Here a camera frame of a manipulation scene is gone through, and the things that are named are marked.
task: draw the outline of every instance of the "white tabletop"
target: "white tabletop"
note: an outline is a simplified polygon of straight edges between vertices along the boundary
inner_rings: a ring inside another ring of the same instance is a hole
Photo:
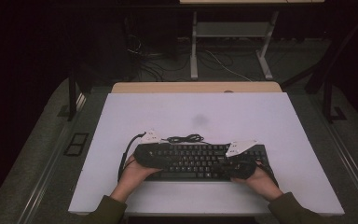
[[[162,138],[202,135],[209,143],[256,139],[266,146],[283,192],[320,214],[341,215],[337,200],[286,93],[111,93],[94,134],[69,212],[87,214],[117,183],[127,144],[154,129]],[[267,203],[231,182],[144,182],[127,215],[256,216]]]

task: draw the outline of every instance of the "keyboard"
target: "keyboard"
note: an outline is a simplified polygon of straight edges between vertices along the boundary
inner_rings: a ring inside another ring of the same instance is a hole
[[[155,152],[159,156],[173,157],[174,161],[164,170],[150,175],[148,181],[229,181],[229,177],[215,173],[213,164],[227,161],[226,152],[230,144],[224,145],[178,145],[160,144]],[[255,145],[236,160],[261,161],[272,173],[264,145]]]

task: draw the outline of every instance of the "sleeve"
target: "sleeve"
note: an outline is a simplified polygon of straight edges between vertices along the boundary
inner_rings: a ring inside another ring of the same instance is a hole
[[[268,205],[272,215],[282,224],[328,224],[325,217],[302,207],[293,193],[285,193]]]
[[[126,204],[104,195],[98,208],[86,215],[81,224],[117,224],[126,208]]]

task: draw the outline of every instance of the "person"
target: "person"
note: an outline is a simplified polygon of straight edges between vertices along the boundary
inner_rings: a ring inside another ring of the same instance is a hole
[[[110,196],[104,195],[94,212],[84,217],[81,224],[116,224],[121,220],[127,205],[125,202],[143,181],[159,169],[146,168],[131,155],[124,172]],[[247,179],[231,178],[254,190],[269,202],[268,209],[282,224],[327,224],[327,218],[302,207],[293,193],[283,193],[269,175],[257,167]]]

